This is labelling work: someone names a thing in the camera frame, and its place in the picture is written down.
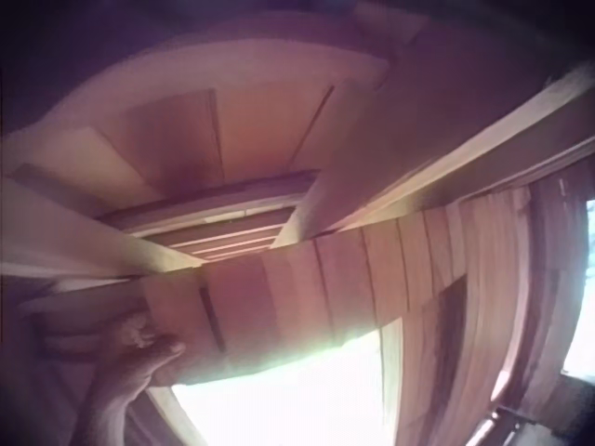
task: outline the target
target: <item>person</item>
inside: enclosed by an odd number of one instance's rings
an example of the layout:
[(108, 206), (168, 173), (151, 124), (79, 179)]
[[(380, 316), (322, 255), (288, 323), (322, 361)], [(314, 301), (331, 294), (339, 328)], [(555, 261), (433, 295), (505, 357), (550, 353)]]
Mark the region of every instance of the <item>person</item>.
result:
[(146, 315), (118, 323), (105, 336), (81, 406), (71, 446), (124, 446), (126, 408), (157, 369), (182, 354), (175, 336), (158, 334)]

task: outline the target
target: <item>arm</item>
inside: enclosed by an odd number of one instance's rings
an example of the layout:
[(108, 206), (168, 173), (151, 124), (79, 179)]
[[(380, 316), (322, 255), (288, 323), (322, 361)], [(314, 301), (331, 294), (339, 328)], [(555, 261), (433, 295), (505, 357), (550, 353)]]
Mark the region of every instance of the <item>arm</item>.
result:
[(147, 325), (144, 318), (139, 332), (145, 333), (137, 334), (145, 341), (150, 339), (145, 348), (126, 345), (123, 332), (130, 330), (126, 323), (109, 335), (81, 406), (71, 446), (124, 446), (126, 407), (149, 385), (153, 372), (184, 351), (184, 345), (171, 336), (157, 336), (152, 329), (147, 334)]

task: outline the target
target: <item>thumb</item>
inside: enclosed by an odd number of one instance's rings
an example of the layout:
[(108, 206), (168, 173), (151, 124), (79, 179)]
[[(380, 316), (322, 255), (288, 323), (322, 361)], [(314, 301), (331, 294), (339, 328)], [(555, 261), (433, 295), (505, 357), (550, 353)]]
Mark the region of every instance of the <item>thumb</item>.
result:
[(131, 358), (131, 367), (136, 373), (151, 376), (159, 367), (181, 355), (186, 345), (175, 336), (162, 335), (147, 348), (137, 350)]

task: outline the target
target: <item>hand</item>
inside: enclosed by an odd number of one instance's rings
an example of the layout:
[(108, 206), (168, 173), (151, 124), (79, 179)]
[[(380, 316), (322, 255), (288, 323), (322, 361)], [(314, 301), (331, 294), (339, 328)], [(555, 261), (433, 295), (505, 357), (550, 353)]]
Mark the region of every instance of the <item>hand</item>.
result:
[(107, 333), (89, 395), (101, 405), (126, 406), (184, 349), (174, 336), (157, 334), (148, 315), (128, 318)]

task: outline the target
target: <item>bright window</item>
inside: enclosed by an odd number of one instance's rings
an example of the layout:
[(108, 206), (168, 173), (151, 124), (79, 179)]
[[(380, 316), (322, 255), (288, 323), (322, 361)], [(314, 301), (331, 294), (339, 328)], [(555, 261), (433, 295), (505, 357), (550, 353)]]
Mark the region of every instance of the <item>bright window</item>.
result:
[(595, 200), (587, 203), (588, 266), (585, 293), (575, 337), (564, 361), (563, 372), (595, 384)]
[(209, 446), (382, 445), (378, 332), (260, 374), (174, 393)]

